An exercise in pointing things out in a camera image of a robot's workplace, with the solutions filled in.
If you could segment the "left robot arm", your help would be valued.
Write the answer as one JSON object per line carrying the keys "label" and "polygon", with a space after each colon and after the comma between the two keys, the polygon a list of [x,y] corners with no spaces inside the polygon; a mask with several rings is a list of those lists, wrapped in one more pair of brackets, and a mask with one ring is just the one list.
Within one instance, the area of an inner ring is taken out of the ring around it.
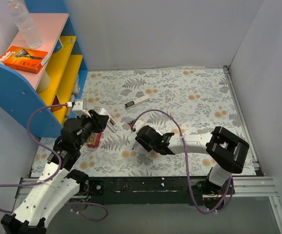
{"label": "left robot arm", "polygon": [[78,194],[88,191],[88,175],[73,169],[80,149],[92,133],[101,133],[109,123],[108,115],[90,110],[81,117],[69,118],[56,139],[37,184],[1,225],[7,234],[44,234],[57,212]]}

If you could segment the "white remote control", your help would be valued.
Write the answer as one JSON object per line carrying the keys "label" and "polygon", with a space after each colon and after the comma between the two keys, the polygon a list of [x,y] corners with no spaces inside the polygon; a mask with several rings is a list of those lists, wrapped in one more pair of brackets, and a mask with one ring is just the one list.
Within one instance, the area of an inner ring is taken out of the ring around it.
{"label": "white remote control", "polygon": [[115,133],[118,130],[118,126],[117,126],[117,123],[115,122],[114,118],[107,112],[107,110],[105,108],[101,108],[99,114],[104,115],[104,116],[108,116],[108,121],[107,121],[106,126],[111,132]]}

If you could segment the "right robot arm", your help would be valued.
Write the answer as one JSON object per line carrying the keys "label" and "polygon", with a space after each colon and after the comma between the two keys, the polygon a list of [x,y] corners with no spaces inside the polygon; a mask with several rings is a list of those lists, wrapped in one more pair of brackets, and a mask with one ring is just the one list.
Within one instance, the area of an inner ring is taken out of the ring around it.
{"label": "right robot arm", "polygon": [[182,153],[208,154],[215,160],[215,166],[206,179],[206,189],[212,194],[222,190],[232,174],[241,174],[246,161],[249,144],[227,130],[217,126],[210,133],[180,136],[175,133],[161,134],[149,125],[135,125],[135,140],[148,152],[161,155]]}

